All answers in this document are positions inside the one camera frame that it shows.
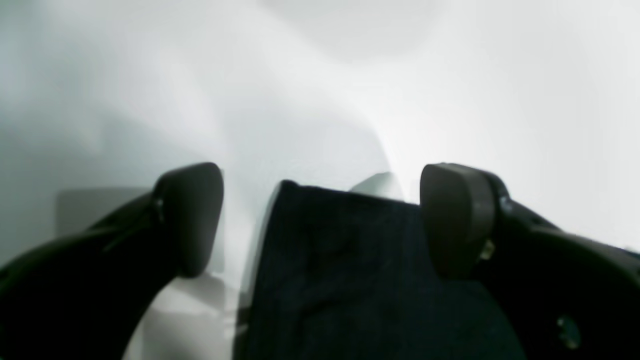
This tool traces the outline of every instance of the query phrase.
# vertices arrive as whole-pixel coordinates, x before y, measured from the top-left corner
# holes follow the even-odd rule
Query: white surface
[[[63,195],[204,160],[225,172],[210,272],[231,313],[285,178],[348,190],[392,171],[417,201],[426,163],[457,162],[640,248],[639,67],[637,1],[6,0],[0,263],[60,231]],[[161,294],[132,359],[229,357],[234,327],[194,284]]]

